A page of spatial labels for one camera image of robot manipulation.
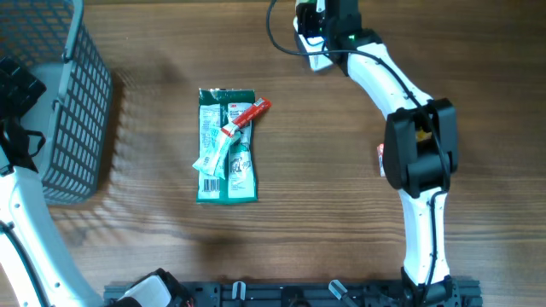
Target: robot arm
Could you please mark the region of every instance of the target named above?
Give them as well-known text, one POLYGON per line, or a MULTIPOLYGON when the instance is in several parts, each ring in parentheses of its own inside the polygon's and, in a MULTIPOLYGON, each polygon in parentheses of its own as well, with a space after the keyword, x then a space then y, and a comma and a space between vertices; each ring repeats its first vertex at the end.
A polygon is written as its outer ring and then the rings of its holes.
POLYGON ((383 161, 404 209, 403 280, 415 305, 431 304, 449 297, 451 288, 444 253, 444 179, 457 166, 455 111, 447 100, 434 101, 410 82, 379 36, 362 29, 357 6, 357 0, 297 1, 296 43, 314 71, 339 65, 386 118, 383 161), (421 117, 423 113, 431 120, 421 117), (417 140, 419 130, 429 132, 426 141, 417 140), (442 141, 437 150, 435 135, 442 141), (442 159, 449 161, 447 167, 442 159))
POLYGON ((16 166, 0 177, 0 189, 5 232, 0 236, 0 263, 19 304, 41 306, 45 300, 48 306, 100 306, 101 297, 79 272, 49 215, 37 172, 16 166))

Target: toothpaste tube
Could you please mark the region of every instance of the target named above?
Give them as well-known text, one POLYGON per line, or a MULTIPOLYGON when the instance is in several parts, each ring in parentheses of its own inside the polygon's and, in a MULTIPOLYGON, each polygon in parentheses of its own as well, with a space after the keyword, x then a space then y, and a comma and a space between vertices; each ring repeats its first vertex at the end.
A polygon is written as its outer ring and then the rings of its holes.
POLYGON ((267 99, 263 97, 258 99, 258 101, 256 101, 254 104, 252 104, 252 106, 246 109, 245 112, 237 116, 237 118, 234 119, 229 124, 225 125, 222 128, 222 132, 228 135, 229 137, 232 137, 240 128, 244 127, 256 116, 265 112, 265 110, 269 109, 270 107, 271 107, 271 101, 268 101, 267 99))
POLYGON ((233 136, 227 136, 220 128, 210 127, 207 137, 209 137, 210 145, 206 148, 205 154, 198 158, 192 166, 204 174, 225 179, 225 157, 228 155, 229 146, 241 138, 241 133, 236 132, 233 136))

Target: green packaging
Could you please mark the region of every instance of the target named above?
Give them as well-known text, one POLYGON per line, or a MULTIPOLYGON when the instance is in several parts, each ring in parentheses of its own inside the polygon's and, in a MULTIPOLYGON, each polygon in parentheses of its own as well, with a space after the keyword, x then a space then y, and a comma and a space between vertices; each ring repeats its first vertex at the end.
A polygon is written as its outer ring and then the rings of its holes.
MULTIPOLYGON (((200 90, 200 156, 211 146, 212 127, 225 126, 254 102, 254 90, 200 90)), ((253 122, 240 132, 241 138, 229 148, 224 160, 225 179, 199 173, 198 203, 232 205, 258 200, 251 155, 253 122)))

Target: gray plastic basket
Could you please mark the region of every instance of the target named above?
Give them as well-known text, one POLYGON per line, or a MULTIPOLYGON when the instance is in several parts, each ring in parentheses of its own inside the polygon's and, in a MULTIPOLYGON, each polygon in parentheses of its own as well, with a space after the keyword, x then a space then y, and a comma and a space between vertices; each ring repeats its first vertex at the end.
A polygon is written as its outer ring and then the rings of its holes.
POLYGON ((79 203, 96 191, 112 77, 83 15, 81 0, 0 0, 0 56, 47 86, 21 125, 47 137, 34 163, 48 204, 79 203))

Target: wood grain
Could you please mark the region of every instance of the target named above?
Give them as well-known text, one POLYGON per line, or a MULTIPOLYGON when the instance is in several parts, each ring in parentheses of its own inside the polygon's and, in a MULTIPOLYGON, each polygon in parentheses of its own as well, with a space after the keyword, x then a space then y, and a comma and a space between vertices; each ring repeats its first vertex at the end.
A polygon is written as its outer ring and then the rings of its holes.
MULTIPOLYGON (((115 79, 99 193, 51 207, 102 292, 159 267, 181 281, 398 278, 404 220, 378 176, 384 120, 339 70, 274 49, 267 3, 97 5, 85 22, 115 79), (199 88, 273 101, 254 139, 259 202, 195 204, 199 88)), ((367 1, 366 26, 417 86, 456 104, 460 167, 446 211, 454 276, 486 306, 546 299, 546 3, 367 1)), ((293 46, 293 3, 273 31, 293 46)), ((0 277, 0 305, 15 304, 0 277)))
MULTIPOLYGON (((97 4, 152 4, 152 3, 265 3, 270 0, 85 0, 85 5, 97 5, 97 4)), ((278 0, 279 3, 290 2, 295 3, 294 0, 278 0)))

